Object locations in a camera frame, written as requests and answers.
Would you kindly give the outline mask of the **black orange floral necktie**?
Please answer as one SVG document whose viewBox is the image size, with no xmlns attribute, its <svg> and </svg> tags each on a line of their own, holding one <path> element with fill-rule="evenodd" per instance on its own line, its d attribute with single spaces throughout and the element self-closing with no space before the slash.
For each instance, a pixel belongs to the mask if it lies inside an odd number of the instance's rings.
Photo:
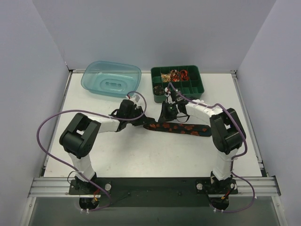
<svg viewBox="0 0 301 226">
<path fill-rule="evenodd" d="M 210 137 L 212 135 L 211 128 L 203 124 L 185 124 L 185 123 L 172 123 L 172 122 L 152 122 L 144 124 L 143 127 L 147 130 L 157 132 L 167 132 L 175 134 L 188 134 L 199 137 Z"/>
</svg>

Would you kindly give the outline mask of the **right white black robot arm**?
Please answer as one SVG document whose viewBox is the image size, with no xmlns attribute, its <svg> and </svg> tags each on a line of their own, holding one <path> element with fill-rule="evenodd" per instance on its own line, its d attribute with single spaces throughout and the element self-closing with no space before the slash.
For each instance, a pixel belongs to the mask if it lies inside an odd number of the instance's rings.
<svg viewBox="0 0 301 226">
<path fill-rule="evenodd" d="M 212 141 L 218 150 L 210 176 L 211 188 L 218 192 L 234 189 L 231 185 L 234 159 L 247 152 L 246 133 L 237 112 L 221 104 L 209 106 L 203 100 L 190 100 L 173 88 L 166 87 L 163 92 L 166 100 L 162 103 L 161 121 L 172 121 L 179 113 L 209 120 Z"/>
</svg>

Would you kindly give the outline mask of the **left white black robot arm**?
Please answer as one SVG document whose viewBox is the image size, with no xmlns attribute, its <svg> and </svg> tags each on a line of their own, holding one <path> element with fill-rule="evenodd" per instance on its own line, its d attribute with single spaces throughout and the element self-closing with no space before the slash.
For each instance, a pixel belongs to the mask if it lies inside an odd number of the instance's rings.
<svg viewBox="0 0 301 226">
<path fill-rule="evenodd" d="M 143 114 L 139 99 L 138 95 L 124 99 L 119 109 L 114 110 L 108 118 L 92 119 L 82 113 L 75 114 L 62 133 L 59 143 L 77 169 L 75 180 L 78 186 L 90 187 L 88 180 L 95 182 L 97 178 L 89 153 L 99 133 L 119 132 L 129 123 L 133 126 L 141 126 L 146 123 L 147 117 Z"/>
</svg>

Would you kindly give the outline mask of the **dark rolled tie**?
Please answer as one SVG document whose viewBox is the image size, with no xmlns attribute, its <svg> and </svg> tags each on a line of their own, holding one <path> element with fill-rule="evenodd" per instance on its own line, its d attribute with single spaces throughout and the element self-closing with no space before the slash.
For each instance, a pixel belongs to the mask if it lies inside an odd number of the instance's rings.
<svg viewBox="0 0 301 226">
<path fill-rule="evenodd" d="M 153 88 L 153 93 L 156 96 L 162 96 L 163 95 L 163 88 L 161 85 L 156 85 Z"/>
</svg>

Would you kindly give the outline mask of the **beige patterned rolled tie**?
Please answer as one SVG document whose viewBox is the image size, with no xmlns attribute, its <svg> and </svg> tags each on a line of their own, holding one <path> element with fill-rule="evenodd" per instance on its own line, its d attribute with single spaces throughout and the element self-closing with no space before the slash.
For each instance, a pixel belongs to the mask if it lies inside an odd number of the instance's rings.
<svg viewBox="0 0 301 226">
<path fill-rule="evenodd" d="M 161 73 L 161 80 L 163 83 L 171 81 L 171 73 Z"/>
</svg>

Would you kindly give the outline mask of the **teal transparent plastic tub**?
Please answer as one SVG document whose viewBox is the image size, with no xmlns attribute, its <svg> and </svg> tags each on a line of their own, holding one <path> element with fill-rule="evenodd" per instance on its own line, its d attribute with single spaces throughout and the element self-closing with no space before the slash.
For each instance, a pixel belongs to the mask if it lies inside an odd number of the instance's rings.
<svg viewBox="0 0 301 226">
<path fill-rule="evenodd" d="M 86 68 L 81 85 L 93 94 L 123 98 L 134 94 L 141 76 L 141 69 L 137 66 L 96 61 Z"/>
</svg>

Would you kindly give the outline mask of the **green compartment organizer tray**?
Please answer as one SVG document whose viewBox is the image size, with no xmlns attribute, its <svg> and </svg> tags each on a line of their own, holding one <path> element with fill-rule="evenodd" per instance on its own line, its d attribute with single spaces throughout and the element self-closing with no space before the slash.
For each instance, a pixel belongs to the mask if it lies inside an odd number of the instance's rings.
<svg viewBox="0 0 301 226">
<path fill-rule="evenodd" d="M 172 69 L 178 70 L 187 70 L 189 73 L 190 80 L 189 81 L 178 81 L 178 82 L 165 82 L 163 83 L 161 80 L 161 73 L 170 73 Z M 199 69 L 195 65 L 181 65 L 181 66 L 164 66 L 164 67 L 153 67 L 151 70 L 151 81 L 152 81 L 152 92 L 153 88 L 156 85 L 161 85 L 163 90 L 166 88 L 169 83 L 181 92 L 186 97 L 191 97 L 194 99 L 199 99 L 203 93 L 205 92 L 203 82 L 199 73 Z M 162 103 L 166 96 L 156 96 L 153 93 L 155 103 Z"/>
</svg>

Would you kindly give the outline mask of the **red black rolled tie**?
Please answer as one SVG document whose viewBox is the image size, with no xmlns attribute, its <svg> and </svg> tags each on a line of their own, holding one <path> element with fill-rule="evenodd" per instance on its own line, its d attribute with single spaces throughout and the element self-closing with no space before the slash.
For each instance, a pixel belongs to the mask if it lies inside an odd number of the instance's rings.
<svg viewBox="0 0 301 226">
<path fill-rule="evenodd" d="M 179 74 L 178 70 L 172 69 L 170 71 L 170 81 L 171 82 L 178 82 L 178 81 L 180 81 L 180 74 Z"/>
</svg>

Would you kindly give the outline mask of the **orange red rolled tie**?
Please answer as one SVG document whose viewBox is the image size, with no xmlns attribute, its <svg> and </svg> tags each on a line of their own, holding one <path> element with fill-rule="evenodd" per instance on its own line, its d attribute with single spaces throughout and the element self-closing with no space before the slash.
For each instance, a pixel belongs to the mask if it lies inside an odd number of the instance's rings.
<svg viewBox="0 0 301 226">
<path fill-rule="evenodd" d="M 185 70 L 185 69 L 180 70 L 180 79 L 181 79 L 181 81 L 189 81 L 190 80 L 189 73 L 187 70 Z"/>
</svg>

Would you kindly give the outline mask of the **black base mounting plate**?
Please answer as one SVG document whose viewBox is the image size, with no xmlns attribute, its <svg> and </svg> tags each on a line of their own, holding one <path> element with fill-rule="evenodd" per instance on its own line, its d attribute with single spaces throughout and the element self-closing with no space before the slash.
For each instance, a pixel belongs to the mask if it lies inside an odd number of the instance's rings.
<svg viewBox="0 0 301 226">
<path fill-rule="evenodd" d="M 96 178 L 95 183 L 98 184 L 100 179 Z M 75 180 L 76 189 L 80 191 L 94 191 L 97 194 L 103 190 L 103 188 L 100 190 L 98 187 L 90 185 L 90 187 L 81 187 L 76 184 Z M 171 192 L 171 194 L 166 192 L 131 192 L 127 194 L 117 193 L 111 196 L 106 192 L 99 197 L 79 197 L 79 205 L 81 208 L 89 210 L 94 210 L 97 207 L 205 207 L 209 204 L 226 209 L 229 206 L 230 195 L 230 192 L 220 197 L 212 197 L 208 194 L 193 194 L 192 192 L 186 192 L 185 194 L 176 194 L 175 192 Z"/>
</svg>

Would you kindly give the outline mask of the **aluminium extrusion rail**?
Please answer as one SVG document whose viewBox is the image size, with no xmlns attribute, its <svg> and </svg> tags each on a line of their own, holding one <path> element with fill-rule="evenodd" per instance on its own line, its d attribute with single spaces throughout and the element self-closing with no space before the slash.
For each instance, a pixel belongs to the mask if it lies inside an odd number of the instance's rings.
<svg viewBox="0 0 301 226">
<path fill-rule="evenodd" d="M 281 192 L 275 177 L 234 178 L 225 188 L 213 188 L 209 178 L 101 178 L 98 184 L 102 191 L 85 192 L 76 189 L 75 180 L 70 178 L 35 178 L 29 191 L 29 197 L 99 197 L 108 192 L 166 192 L 171 194 L 208 194 L 220 197 L 227 192 L 241 196 L 280 196 Z"/>
</svg>

